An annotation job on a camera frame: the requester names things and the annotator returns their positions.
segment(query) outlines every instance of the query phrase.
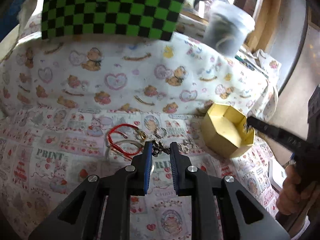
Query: human hand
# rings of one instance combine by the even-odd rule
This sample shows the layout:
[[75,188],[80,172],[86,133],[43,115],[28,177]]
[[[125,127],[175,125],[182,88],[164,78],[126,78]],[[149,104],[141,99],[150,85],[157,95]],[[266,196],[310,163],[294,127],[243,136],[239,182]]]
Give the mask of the human hand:
[[285,172],[287,173],[287,178],[283,182],[283,189],[276,201],[276,206],[282,214],[291,215],[298,212],[301,200],[308,199],[312,195],[312,201],[310,200],[308,203],[308,206],[311,206],[320,194],[320,187],[317,186],[316,190],[314,190],[316,182],[313,182],[299,194],[296,190],[296,185],[300,184],[301,177],[294,166],[287,166]]

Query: cartoon bear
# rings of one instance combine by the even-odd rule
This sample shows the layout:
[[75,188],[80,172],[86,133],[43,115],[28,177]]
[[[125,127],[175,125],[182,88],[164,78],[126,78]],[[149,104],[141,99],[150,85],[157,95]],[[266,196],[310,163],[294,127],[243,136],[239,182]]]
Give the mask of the cartoon bear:
[[63,106],[66,106],[68,108],[76,108],[78,107],[78,104],[72,100],[65,99],[63,96],[59,96],[57,103]]
[[82,68],[89,71],[98,71],[101,68],[102,54],[97,48],[92,48],[87,53],[88,61],[82,63]]
[[130,104],[125,104],[125,105],[121,106],[118,110],[119,111],[126,111],[126,112],[140,112],[140,110],[138,108],[133,108],[130,106]]
[[17,99],[19,99],[22,103],[30,104],[30,100],[23,96],[20,92],[18,92]]
[[111,103],[110,95],[104,91],[96,93],[94,101],[96,101],[100,105],[107,105]]
[[158,95],[158,91],[157,91],[157,89],[156,89],[154,86],[148,85],[148,86],[145,87],[145,89],[144,89],[144,94],[145,94],[147,97],[153,97],[153,96]]
[[68,84],[71,88],[77,88],[81,85],[80,80],[78,80],[78,77],[70,75],[68,78]]
[[181,86],[187,74],[186,69],[183,66],[180,66],[173,72],[173,76],[171,78],[167,78],[165,81],[173,87],[178,87]]
[[24,63],[24,65],[27,68],[33,68],[33,51],[30,47],[27,48],[27,50],[26,50],[26,58],[27,58],[27,60]]
[[44,88],[40,85],[36,87],[36,94],[39,98],[47,98],[48,94],[45,92]]
[[233,91],[234,87],[225,88],[222,84],[218,85],[215,89],[216,95],[219,95],[222,99],[227,99]]
[[19,79],[21,80],[22,83],[31,82],[31,77],[26,76],[25,73],[20,73]]
[[167,114],[173,114],[173,113],[175,113],[175,112],[177,112],[177,108],[178,108],[179,106],[176,104],[176,102],[173,102],[173,103],[171,103],[171,104],[167,104],[163,109],[162,109],[162,111],[164,112],[164,113],[167,113]]

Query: yellow octagonal box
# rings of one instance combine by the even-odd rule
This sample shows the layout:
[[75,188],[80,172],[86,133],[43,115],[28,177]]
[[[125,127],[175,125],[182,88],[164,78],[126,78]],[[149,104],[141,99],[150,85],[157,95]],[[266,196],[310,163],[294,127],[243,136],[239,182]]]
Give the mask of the yellow octagonal box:
[[234,158],[244,154],[254,142],[255,131],[244,129],[247,117],[234,107],[213,103],[207,111],[201,133],[205,144],[215,153]]

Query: checkerboard pattern board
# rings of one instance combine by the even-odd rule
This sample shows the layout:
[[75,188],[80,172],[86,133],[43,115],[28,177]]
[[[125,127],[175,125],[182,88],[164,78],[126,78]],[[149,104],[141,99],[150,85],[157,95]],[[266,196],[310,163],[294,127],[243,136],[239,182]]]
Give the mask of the checkerboard pattern board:
[[184,0],[44,0],[42,39],[83,33],[168,41]]

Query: pastel fabric pattern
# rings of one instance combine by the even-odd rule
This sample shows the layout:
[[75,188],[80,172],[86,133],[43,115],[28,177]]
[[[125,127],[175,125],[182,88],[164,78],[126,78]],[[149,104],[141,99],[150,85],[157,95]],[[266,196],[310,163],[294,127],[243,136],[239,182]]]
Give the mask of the pastel fabric pattern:
[[23,106],[204,114],[213,102],[271,118],[274,89],[259,72],[183,34],[171,41],[125,36],[20,40],[0,64],[3,109]]
[[[193,138],[195,147],[187,153],[193,165],[212,176],[234,176],[275,216],[278,195],[268,179],[268,161],[274,156],[267,143],[256,137],[254,146],[243,156],[224,159],[205,146],[201,121],[199,116],[185,114],[21,109],[0,121],[1,211],[19,236],[27,239],[87,176],[110,176],[130,164],[131,160],[108,150],[104,139],[114,125],[129,123],[146,132],[147,140],[154,138],[157,127],[166,128],[168,136],[162,140],[165,145]],[[136,139],[133,129],[121,128],[129,139]],[[112,138],[123,139],[119,134]],[[130,144],[121,147],[128,152],[137,150]],[[175,194],[168,155],[161,154],[152,162],[155,168],[148,193],[130,198],[130,239],[190,239],[191,198]]]

